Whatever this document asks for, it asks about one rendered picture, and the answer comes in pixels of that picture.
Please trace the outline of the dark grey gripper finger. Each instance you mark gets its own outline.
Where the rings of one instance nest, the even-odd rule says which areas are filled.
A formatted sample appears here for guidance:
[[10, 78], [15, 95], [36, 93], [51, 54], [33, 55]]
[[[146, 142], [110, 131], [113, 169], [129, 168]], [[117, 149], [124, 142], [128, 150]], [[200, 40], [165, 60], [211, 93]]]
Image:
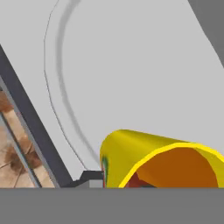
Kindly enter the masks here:
[[66, 185], [66, 188], [103, 188], [103, 171], [84, 171], [80, 178]]

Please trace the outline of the yellow cup with orange inside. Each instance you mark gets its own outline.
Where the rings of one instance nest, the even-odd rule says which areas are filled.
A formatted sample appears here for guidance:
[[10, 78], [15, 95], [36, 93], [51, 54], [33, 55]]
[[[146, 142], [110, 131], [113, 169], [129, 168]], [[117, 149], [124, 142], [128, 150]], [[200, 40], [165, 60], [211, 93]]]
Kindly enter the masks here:
[[224, 156], [200, 143], [120, 129], [105, 138], [100, 159], [107, 188], [224, 188]]

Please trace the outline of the white round microwave turntable plate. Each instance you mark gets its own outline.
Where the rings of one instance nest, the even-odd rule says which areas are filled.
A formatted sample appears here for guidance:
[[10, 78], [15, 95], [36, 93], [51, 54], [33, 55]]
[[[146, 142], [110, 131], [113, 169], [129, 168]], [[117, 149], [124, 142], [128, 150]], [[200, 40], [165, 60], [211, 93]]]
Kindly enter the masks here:
[[67, 148], [87, 170], [116, 130], [224, 154], [224, 66], [188, 0], [56, 0], [44, 69]]

